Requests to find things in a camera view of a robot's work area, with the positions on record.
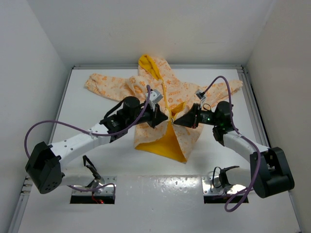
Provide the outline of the orange patterned hooded jacket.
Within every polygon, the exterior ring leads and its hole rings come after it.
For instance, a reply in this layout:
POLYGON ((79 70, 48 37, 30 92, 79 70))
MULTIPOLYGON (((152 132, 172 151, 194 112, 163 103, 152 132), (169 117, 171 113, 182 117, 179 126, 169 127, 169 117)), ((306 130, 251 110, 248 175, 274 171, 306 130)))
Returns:
POLYGON ((168 119, 154 129, 147 123, 137 125, 134 135, 135 149, 186 163, 203 127, 191 129, 173 125, 172 122, 198 102, 195 95, 197 90, 206 91, 206 103, 214 107, 226 100, 229 94, 237 92, 242 87, 242 81, 216 83, 211 88, 182 82, 176 78, 165 59, 145 54, 138 61, 137 76, 126 79, 94 73, 86 81, 85 88, 115 101, 121 101, 128 96, 145 100, 146 85, 158 90, 163 96, 159 106, 168 119))

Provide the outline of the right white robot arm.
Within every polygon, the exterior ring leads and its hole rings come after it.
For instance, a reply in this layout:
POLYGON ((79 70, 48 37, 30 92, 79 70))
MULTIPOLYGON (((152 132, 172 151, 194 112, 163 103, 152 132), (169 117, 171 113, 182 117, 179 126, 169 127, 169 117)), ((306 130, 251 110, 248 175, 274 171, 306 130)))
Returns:
POLYGON ((202 110, 199 104, 194 104, 186 114, 174 120, 175 125, 193 129, 203 124, 212 125, 214 139, 250 164, 249 169, 221 168, 215 188, 236 184, 250 186, 261 198, 292 190, 294 178, 284 151, 255 143, 237 132, 231 120, 232 107, 227 101, 219 102, 214 111, 202 110))

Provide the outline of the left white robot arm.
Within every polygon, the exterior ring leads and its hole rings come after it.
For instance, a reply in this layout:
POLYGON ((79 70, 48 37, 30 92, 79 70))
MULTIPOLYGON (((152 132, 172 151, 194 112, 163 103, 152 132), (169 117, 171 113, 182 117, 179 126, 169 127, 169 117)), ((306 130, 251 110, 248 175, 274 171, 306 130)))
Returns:
POLYGON ((147 123, 155 128, 168 117, 161 112, 161 94, 152 91, 144 103, 136 97, 125 97, 104 118, 88 131, 81 130, 66 140, 47 145, 38 143, 25 170, 40 194, 67 185, 80 192, 95 192, 106 185, 86 153, 96 147, 112 143, 128 133, 135 125, 147 123))

